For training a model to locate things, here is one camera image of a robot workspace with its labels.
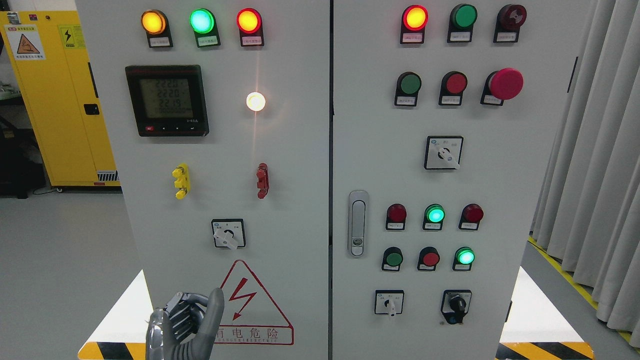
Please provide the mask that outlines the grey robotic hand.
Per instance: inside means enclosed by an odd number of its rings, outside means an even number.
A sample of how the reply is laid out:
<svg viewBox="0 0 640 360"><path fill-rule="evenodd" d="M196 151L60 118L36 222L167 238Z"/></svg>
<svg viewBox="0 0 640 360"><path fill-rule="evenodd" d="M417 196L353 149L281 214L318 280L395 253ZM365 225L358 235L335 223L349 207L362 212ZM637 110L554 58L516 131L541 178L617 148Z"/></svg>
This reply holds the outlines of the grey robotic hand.
<svg viewBox="0 0 640 360"><path fill-rule="evenodd" d="M177 292L153 310L145 338L147 360L208 360L225 309L224 292Z"/></svg>

